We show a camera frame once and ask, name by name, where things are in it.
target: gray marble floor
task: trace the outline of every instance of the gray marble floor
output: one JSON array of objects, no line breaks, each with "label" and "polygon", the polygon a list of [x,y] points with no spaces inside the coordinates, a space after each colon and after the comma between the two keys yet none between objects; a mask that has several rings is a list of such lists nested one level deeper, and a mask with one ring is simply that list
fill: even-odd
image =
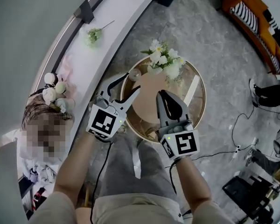
[{"label": "gray marble floor", "polygon": [[[251,44],[222,12],[217,12],[219,0],[174,0],[170,7],[153,1],[143,13],[130,34],[122,43],[111,62],[105,78],[115,73],[127,72],[144,54],[153,39],[166,41],[169,47],[189,60],[200,71],[206,85],[207,103],[201,123],[198,126],[201,151],[193,158],[222,151],[234,151],[231,128],[240,113],[250,114],[251,104],[248,80],[256,80],[260,87],[277,83],[266,68]],[[119,97],[119,89],[112,90]],[[88,115],[83,121],[84,130]],[[251,118],[241,116],[234,130],[234,140],[242,148],[250,145],[254,137],[259,139],[258,148],[267,155],[272,154],[273,140],[280,128],[276,114],[255,109]],[[135,135],[127,130],[131,140]],[[170,161],[160,145],[154,145],[165,166]],[[98,143],[92,154],[87,180],[95,182],[105,160],[108,146]],[[233,201],[222,191],[238,170],[243,170],[243,157],[232,154],[219,154],[195,161],[198,169],[210,185],[214,201],[234,220],[244,216]],[[181,209],[187,210],[177,172],[173,169]]]}]

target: person's leg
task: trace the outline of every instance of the person's leg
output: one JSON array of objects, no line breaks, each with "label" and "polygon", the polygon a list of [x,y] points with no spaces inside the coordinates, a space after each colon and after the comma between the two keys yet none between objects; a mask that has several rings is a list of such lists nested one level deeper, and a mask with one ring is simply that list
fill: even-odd
[{"label": "person's leg", "polygon": [[99,196],[133,193],[135,171],[132,146],[123,136],[112,144]]},{"label": "person's leg", "polygon": [[138,150],[141,162],[142,192],[177,201],[177,196],[157,151],[145,141],[139,144]]},{"label": "person's leg", "polygon": [[278,169],[280,169],[280,161],[274,162],[268,160],[261,152],[253,150],[252,162],[255,162],[262,169],[264,169],[269,175],[273,175]]},{"label": "person's leg", "polygon": [[280,98],[259,98],[258,104],[266,107],[277,107],[280,105]]},{"label": "person's leg", "polygon": [[276,98],[280,97],[280,85],[272,85],[266,88],[255,87],[255,93],[257,96],[268,97],[268,98]]}]

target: round table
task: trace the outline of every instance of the round table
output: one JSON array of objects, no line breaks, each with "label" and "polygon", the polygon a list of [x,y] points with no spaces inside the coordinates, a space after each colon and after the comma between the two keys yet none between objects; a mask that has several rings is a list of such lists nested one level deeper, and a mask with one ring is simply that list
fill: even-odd
[{"label": "round table", "polygon": [[157,92],[164,89],[177,95],[182,100],[192,84],[194,76],[199,76],[198,86],[193,98],[188,106],[189,114],[193,121],[194,128],[199,124],[206,103],[206,92],[203,80],[198,70],[189,62],[186,62],[181,68],[180,78],[177,81],[166,78],[164,72],[154,75],[147,72],[149,57],[138,61],[132,68],[141,71],[141,78],[138,81],[132,81],[128,77],[124,80],[121,88],[121,99],[127,97],[133,88],[141,85],[141,90],[132,106],[126,113],[126,122],[129,127],[139,137],[153,143],[159,143],[155,131],[160,128],[160,121],[157,118],[156,95]]}]

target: forearm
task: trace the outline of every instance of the forearm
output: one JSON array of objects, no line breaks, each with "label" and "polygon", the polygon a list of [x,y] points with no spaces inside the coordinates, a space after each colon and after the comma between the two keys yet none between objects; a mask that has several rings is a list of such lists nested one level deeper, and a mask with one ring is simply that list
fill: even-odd
[{"label": "forearm", "polygon": [[54,191],[66,194],[74,205],[88,170],[94,139],[92,134],[85,132],[58,171]]},{"label": "forearm", "polygon": [[192,212],[203,202],[211,200],[210,188],[190,158],[181,159],[176,169]]}]

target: gray wall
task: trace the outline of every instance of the gray wall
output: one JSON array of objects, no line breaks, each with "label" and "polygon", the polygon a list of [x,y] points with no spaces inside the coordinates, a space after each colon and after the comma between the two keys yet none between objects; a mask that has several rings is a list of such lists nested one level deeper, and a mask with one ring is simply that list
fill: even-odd
[{"label": "gray wall", "polygon": [[84,0],[0,0],[0,135],[20,127],[40,64]]}]

